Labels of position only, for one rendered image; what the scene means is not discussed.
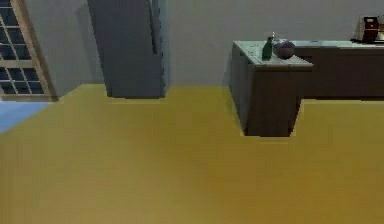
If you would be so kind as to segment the dark brown kitchen counter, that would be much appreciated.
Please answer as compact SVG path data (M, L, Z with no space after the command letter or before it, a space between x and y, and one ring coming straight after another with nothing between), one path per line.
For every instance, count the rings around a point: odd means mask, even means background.
M247 136L290 136L303 99L384 100L384 45L301 40L269 61L263 45L232 45L229 89Z

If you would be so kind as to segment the grey fridge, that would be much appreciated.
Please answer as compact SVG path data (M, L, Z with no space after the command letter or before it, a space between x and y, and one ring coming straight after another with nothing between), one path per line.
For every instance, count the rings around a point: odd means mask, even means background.
M88 0L109 97L159 99L167 92L161 0Z

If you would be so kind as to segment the green bottle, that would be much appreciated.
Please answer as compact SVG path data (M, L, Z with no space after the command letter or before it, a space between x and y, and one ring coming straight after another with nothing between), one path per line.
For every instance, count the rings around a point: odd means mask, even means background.
M273 38L268 37L267 41L262 49L262 60L268 61L271 59L273 53Z

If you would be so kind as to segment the dark purple round bowl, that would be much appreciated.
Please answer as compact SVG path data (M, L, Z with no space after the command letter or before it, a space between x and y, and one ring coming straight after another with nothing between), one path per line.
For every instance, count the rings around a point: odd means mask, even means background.
M274 54L283 60L288 60L295 54L295 45L290 41L279 42L274 45Z

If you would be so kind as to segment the tan framed glass door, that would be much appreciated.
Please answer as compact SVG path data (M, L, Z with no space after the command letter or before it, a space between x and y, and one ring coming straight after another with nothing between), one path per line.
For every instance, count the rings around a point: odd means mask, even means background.
M25 0L0 0L0 100L57 99Z

